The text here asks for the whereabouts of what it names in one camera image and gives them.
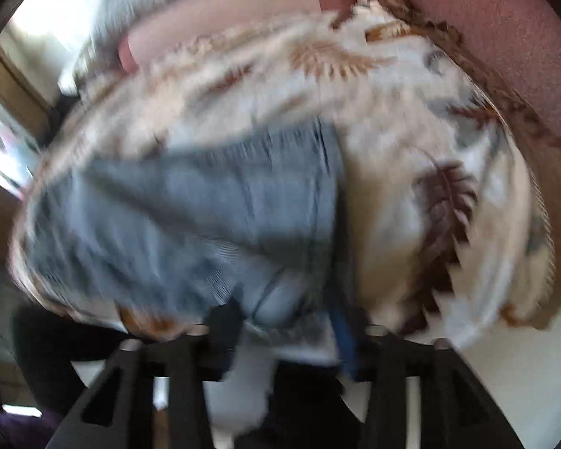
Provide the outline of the blue denim pants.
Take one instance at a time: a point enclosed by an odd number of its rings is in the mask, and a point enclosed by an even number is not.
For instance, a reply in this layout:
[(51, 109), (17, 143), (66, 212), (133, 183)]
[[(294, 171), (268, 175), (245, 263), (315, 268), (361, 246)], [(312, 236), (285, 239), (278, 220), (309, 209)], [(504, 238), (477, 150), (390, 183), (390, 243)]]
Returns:
[(43, 190), (26, 249), (59, 303), (176, 321), (236, 303), (282, 360), (331, 367), (328, 287), (350, 279), (343, 161), (323, 120), (211, 148), (99, 159)]

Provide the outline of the leaf pattern bed cover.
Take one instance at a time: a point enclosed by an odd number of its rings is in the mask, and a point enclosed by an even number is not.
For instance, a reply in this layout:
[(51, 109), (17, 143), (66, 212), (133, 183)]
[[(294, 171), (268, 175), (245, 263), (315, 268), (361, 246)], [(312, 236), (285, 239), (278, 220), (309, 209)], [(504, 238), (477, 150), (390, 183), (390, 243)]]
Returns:
[(43, 307), (165, 339), (197, 323), (110, 300), (59, 303), (26, 249), (51, 183), (94, 160), (211, 148), (323, 120), (343, 161), (350, 279), (328, 287), (365, 319), (429, 342), (473, 343), (527, 321), (554, 285), (540, 188), (496, 101), (429, 37), (379, 4), (272, 17), (198, 37), (88, 86), (43, 154), (9, 267)]

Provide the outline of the wooden stained glass door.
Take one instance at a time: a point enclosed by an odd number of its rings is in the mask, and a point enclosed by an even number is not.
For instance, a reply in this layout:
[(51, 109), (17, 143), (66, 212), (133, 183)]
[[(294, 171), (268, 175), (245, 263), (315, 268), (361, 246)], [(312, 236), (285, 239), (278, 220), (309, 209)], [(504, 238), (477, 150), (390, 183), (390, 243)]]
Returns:
[(39, 162), (47, 103), (0, 50), (0, 187), (19, 198)]

